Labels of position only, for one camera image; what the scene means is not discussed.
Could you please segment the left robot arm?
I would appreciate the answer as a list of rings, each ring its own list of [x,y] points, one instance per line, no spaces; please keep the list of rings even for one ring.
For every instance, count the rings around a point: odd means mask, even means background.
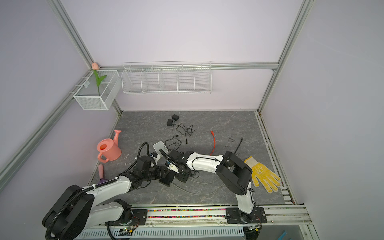
[[[84,229],[100,223],[121,221],[129,224],[135,217],[132,206],[117,199],[110,204],[105,201],[134,190],[144,189],[152,181],[166,177],[168,169],[157,162],[169,150],[162,141],[154,145],[155,152],[138,154],[134,163],[111,180],[88,187],[72,185],[59,197],[44,216],[47,240],[73,240]]]

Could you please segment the black network switch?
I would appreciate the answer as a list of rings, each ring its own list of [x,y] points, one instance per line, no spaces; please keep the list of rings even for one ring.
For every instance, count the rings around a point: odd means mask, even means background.
[[[170,187],[171,183],[175,178],[175,175],[176,175],[176,172],[169,171],[166,173],[166,175],[163,178],[159,179],[159,182],[165,185],[166,187]]]

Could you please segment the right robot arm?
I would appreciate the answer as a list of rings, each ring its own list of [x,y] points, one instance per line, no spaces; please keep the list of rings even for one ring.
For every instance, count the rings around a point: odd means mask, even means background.
[[[195,173],[208,172],[216,174],[223,184],[236,195],[238,208],[250,215],[254,209],[251,193],[252,169],[232,152],[224,155],[209,156],[187,151],[180,154],[171,151],[163,153],[166,166],[177,174],[192,177]]]

